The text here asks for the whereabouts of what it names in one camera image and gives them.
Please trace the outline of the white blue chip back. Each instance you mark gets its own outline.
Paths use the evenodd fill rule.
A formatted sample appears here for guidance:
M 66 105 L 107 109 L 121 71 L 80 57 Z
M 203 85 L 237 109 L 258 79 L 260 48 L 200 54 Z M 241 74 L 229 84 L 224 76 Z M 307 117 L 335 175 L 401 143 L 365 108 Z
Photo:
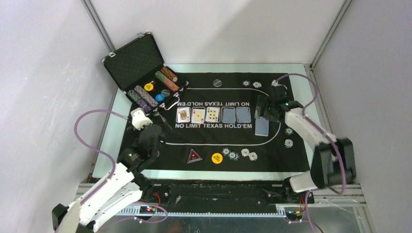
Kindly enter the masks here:
M 259 89 L 262 87 L 262 84 L 260 82 L 253 82 L 252 86 L 256 89 Z

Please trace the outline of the white blue chip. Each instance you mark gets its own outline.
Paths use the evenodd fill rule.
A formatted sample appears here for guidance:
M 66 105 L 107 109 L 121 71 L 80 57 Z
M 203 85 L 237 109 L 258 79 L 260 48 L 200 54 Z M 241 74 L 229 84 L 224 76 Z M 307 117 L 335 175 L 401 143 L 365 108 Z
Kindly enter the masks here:
M 250 154 L 249 149 L 242 149 L 242 150 L 241 150 L 241 155 L 242 155 L 243 157 L 248 157 L 249 154 Z
M 249 156 L 249 159 L 250 159 L 251 161 L 256 161 L 257 158 L 258 158 L 258 155 L 257 155 L 255 152 L 249 153 L 248 156 Z
M 292 147 L 293 147 L 293 141 L 292 141 L 291 139 L 286 139 L 286 140 L 284 141 L 284 146 L 285 146 L 286 148 L 292 148 Z
M 262 84 L 260 82 L 253 82 L 252 86 L 256 89 L 259 89 L 262 87 Z

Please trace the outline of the blue playing card deck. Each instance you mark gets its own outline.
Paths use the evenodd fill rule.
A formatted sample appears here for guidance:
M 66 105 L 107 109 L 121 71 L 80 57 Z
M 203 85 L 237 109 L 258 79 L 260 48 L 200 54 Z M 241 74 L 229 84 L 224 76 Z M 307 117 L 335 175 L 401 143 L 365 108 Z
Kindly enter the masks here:
M 255 119 L 255 136 L 268 136 L 270 123 L 264 117 Z

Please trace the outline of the grey white poker chip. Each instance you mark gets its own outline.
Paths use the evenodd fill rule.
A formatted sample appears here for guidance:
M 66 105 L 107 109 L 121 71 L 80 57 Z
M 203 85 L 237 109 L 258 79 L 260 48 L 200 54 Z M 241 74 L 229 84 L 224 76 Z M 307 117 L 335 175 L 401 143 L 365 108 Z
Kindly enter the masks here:
M 245 87 L 248 87 L 250 85 L 250 82 L 248 80 L 244 80 L 242 82 L 242 85 L 245 86 Z

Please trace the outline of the green blue chip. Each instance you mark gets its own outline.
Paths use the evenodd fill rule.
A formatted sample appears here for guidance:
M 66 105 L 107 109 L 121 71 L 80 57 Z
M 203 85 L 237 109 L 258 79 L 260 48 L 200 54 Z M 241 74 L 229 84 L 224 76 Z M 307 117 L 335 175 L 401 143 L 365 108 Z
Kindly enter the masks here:
M 292 134 L 293 134 L 293 129 L 287 127 L 287 128 L 285 129 L 285 134 L 286 134 L 286 135 L 292 135 Z
M 222 154 L 224 156 L 228 156 L 230 154 L 231 150 L 229 148 L 223 148 L 222 149 Z

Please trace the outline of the triangular all-in marker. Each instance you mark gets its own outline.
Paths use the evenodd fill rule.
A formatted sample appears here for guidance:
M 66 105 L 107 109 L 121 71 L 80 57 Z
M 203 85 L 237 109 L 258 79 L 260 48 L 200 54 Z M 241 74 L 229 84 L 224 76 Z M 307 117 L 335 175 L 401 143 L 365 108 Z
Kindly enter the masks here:
M 203 158 L 194 149 L 191 149 L 188 156 L 187 164 L 199 162 L 202 159 Z

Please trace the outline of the black dealer button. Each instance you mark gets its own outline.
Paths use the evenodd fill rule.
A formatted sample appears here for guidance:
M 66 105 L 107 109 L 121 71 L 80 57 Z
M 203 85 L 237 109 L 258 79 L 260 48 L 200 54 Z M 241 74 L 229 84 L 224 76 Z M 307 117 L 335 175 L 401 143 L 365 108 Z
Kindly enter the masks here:
M 215 79 L 215 80 L 213 81 L 213 86 L 214 86 L 214 87 L 221 87 L 222 84 L 223 84 L 223 82 L 222 82 L 221 80 L 219 80 L 219 79 Z

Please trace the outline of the white blue chip front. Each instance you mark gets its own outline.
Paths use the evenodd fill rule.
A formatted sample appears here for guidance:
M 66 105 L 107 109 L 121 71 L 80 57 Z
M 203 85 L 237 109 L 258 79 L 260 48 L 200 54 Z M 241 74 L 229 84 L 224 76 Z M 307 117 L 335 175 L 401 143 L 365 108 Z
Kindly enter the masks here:
M 249 153 L 248 156 L 249 156 L 249 159 L 250 159 L 251 161 L 256 161 L 257 158 L 258 158 L 258 155 L 257 155 L 255 152 Z
M 241 155 L 242 155 L 243 157 L 248 157 L 249 154 L 250 154 L 249 149 L 242 149 L 242 150 L 241 150 Z

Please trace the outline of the grey white chip front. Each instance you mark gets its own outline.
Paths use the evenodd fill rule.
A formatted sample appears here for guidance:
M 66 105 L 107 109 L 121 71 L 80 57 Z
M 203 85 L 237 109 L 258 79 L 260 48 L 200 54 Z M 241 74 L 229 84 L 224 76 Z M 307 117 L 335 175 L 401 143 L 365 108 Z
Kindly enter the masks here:
M 229 153 L 228 157 L 229 157 L 230 160 L 237 161 L 240 156 L 239 156 L 238 153 L 232 151 L 232 152 Z

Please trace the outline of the green blue chip front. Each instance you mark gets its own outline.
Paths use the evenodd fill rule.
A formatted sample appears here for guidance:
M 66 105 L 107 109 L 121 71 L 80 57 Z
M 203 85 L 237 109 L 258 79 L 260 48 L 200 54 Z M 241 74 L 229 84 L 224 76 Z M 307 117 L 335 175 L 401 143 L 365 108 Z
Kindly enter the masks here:
M 223 148 L 222 149 L 222 154 L 224 156 L 228 156 L 230 154 L 231 150 L 229 148 Z

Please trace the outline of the yellow big blind button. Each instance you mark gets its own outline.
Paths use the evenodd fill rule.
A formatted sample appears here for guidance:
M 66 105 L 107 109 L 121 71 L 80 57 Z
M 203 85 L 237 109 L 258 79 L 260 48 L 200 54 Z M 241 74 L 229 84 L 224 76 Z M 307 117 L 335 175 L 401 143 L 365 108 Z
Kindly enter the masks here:
M 220 153 L 214 153 L 211 160 L 214 164 L 220 164 L 223 161 L 223 155 Z

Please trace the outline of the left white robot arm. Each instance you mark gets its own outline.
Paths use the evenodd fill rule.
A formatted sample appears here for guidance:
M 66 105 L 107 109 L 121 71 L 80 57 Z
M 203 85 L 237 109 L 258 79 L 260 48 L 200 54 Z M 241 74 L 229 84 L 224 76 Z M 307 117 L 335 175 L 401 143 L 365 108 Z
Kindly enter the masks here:
M 153 183 L 142 172 L 159 157 L 165 134 L 142 108 L 130 115 L 137 130 L 135 143 L 117 161 L 110 157 L 112 168 L 78 199 L 53 208 L 52 226 L 56 233 L 95 233 L 128 205 L 153 198 Z

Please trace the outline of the pink grey chip row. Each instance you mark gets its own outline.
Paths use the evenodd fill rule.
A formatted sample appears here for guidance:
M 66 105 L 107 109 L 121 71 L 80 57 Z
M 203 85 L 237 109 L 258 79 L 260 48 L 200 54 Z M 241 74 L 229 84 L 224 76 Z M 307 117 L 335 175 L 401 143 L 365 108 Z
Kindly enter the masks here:
M 136 85 L 134 90 L 151 106 L 158 106 L 158 101 L 156 101 L 143 87 Z

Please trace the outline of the clear dealer button in case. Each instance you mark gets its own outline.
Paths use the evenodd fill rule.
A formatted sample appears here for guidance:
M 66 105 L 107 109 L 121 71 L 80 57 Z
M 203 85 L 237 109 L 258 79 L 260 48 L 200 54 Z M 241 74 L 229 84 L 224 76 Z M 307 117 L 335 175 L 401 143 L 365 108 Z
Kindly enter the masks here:
M 168 89 L 163 89 L 163 90 L 161 91 L 161 94 L 162 94 L 164 97 L 168 97 L 168 96 L 171 94 L 171 92 L 170 92 L 170 90 L 168 90 Z

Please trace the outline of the black metal base rail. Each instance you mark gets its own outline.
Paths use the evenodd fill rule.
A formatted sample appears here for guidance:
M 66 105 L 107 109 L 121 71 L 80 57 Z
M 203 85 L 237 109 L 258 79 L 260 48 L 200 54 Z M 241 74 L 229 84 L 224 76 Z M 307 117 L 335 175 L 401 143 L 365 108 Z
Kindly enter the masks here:
M 159 204 L 172 215 L 254 215 L 274 214 L 281 207 L 349 207 L 358 204 L 353 186 L 347 194 L 330 188 L 294 192 L 285 182 L 270 181 L 172 181 L 134 180 L 142 188 L 139 201 Z

